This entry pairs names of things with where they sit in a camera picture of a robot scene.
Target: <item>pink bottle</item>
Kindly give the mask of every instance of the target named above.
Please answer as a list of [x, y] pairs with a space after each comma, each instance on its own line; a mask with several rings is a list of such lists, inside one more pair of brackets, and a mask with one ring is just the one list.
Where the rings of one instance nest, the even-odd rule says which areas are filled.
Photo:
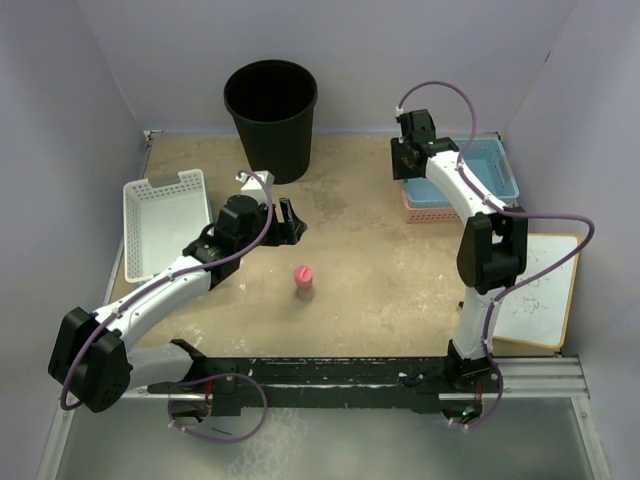
[[315, 295], [313, 288], [313, 272], [311, 268], [301, 265], [293, 272], [293, 278], [296, 281], [296, 293], [303, 300], [311, 300]]

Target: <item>blue basket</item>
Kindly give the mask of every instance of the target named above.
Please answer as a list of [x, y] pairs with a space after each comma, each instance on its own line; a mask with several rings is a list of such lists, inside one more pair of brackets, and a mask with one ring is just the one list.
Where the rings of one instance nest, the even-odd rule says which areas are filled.
[[[467, 140], [466, 138], [453, 139], [459, 147], [462, 147]], [[520, 195], [502, 142], [497, 138], [476, 138], [464, 154], [464, 161], [489, 191], [504, 203], [511, 204]], [[426, 178], [405, 180], [404, 189], [407, 192], [409, 206], [412, 208], [451, 206], [440, 189]]]

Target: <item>pink cap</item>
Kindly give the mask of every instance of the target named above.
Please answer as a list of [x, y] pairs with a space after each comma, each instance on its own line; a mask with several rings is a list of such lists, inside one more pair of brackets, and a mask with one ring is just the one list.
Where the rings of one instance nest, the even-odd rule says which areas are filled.
[[298, 288], [309, 288], [313, 283], [313, 272], [311, 268], [301, 265], [293, 272], [293, 278]]

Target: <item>black bucket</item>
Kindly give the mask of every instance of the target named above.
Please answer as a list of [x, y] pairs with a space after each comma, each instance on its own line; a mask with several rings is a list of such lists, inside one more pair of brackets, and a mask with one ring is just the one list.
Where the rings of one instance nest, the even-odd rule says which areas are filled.
[[317, 99], [313, 75], [284, 60], [251, 63], [227, 80], [224, 104], [252, 170], [269, 170], [280, 184], [304, 175]]

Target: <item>whiteboard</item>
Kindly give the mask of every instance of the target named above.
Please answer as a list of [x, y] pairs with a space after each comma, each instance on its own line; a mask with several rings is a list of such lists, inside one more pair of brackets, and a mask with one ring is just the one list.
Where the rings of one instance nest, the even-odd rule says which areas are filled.
[[[578, 245], [572, 235], [529, 235], [527, 269], [518, 281], [544, 270]], [[507, 295], [494, 337], [556, 349], [564, 343], [577, 257]]]

